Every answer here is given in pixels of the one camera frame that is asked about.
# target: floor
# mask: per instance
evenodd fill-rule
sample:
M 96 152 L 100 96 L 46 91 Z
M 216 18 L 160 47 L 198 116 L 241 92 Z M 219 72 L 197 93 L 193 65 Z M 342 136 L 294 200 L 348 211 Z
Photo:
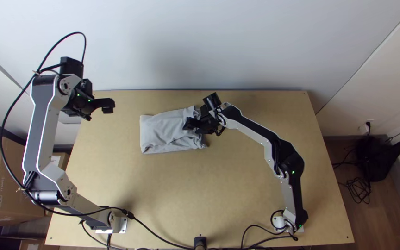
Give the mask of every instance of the floor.
M 332 163 L 343 160 L 348 150 L 354 145 L 354 140 L 347 139 L 326 139 L 325 144 Z M 338 182 L 345 183 L 349 179 L 361 176 L 357 167 L 342 165 L 335 169 Z M 348 218 L 355 238 L 353 244 L 326 245 L 326 246 L 304 246 L 309 250 L 363 250 L 400 249 L 400 198 L 394 187 L 393 180 L 389 175 L 385 180 L 372 183 L 372 193 L 369 204 L 357 204 L 353 201 L 349 191 L 339 186 L 342 198 L 345 203 Z M 18 231 L 19 234 L 44 235 L 47 232 L 48 221 L 44 218 L 37 223 L 26 223 L 18 227 L 11 227 L 10 232 Z M 83 250 L 90 248 L 62 247 L 63 250 Z

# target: cloth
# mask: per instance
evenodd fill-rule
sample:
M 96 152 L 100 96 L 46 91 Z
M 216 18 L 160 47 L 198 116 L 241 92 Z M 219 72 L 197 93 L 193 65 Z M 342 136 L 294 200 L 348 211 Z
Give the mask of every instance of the cloth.
M 140 116 L 140 146 L 144 154 L 165 153 L 189 149 L 203 149 L 201 135 L 183 130 L 187 117 L 197 118 L 195 106 Z

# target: wooden table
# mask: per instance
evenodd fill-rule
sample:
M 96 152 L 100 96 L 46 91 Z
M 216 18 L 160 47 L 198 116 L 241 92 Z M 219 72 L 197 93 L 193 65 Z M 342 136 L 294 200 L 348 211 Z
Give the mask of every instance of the wooden table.
M 280 182 L 263 157 L 263 147 L 237 130 L 206 136 L 209 148 L 143 155 L 139 116 L 195 105 L 213 91 L 100 91 L 113 98 L 113 114 L 96 111 L 83 121 L 67 167 L 78 192 L 95 204 L 131 210 L 162 237 L 192 246 L 206 236 L 208 247 L 240 247 L 251 224 L 273 230 L 270 215 L 284 209 Z M 305 232 L 263 246 L 300 246 L 354 242 L 342 197 L 319 125 L 304 91 L 218 91 L 222 102 L 291 142 L 305 161 L 301 178 Z M 46 244 L 100 247 L 78 225 L 79 218 L 53 215 Z M 95 235 L 106 242 L 107 235 Z M 245 246 L 271 237 L 257 228 Z M 112 245 L 124 248 L 173 248 L 130 220 L 126 234 Z

